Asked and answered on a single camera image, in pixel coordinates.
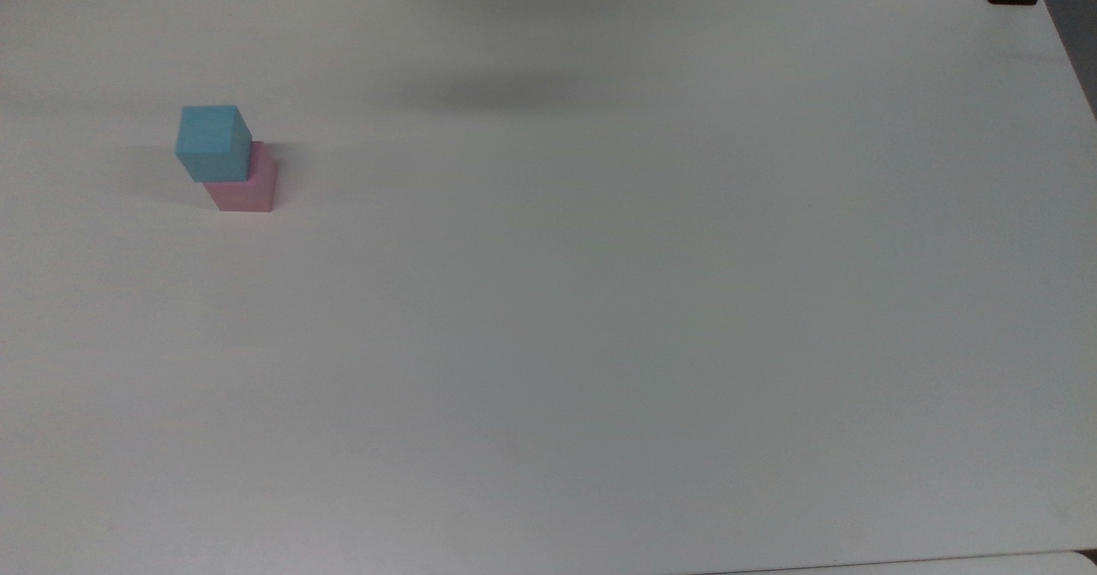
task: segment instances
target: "cube face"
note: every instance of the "cube face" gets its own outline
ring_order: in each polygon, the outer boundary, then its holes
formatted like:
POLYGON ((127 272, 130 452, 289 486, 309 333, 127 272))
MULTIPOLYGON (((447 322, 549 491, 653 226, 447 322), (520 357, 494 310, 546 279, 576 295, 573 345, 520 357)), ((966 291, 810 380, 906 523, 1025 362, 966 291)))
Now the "cube face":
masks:
POLYGON ((262 143, 251 144, 247 181, 203 183, 220 211, 270 213, 274 205, 278 165, 262 143))
POLYGON ((183 106, 176 157, 199 183, 246 181, 251 132, 236 106, 183 106))

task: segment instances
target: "stacked cubes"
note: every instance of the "stacked cubes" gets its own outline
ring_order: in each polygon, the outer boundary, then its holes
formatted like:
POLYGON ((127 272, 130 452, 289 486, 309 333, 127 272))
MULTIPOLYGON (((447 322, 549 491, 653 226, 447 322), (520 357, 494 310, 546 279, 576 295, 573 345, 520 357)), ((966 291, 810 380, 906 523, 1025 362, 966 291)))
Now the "stacked cubes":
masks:
POLYGON ((278 166, 236 106, 184 106, 176 157, 220 211, 271 211, 278 166))

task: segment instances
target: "white table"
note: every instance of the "white table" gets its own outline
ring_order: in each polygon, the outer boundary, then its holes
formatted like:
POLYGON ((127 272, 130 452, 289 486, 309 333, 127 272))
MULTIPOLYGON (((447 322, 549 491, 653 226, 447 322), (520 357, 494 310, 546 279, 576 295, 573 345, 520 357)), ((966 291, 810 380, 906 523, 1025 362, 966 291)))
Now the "white table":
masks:
POLYGON ((0 572, 1097 546, 1042 4, 0 0, 0 572), (188 180, 189 103, 274 213, 188 180))

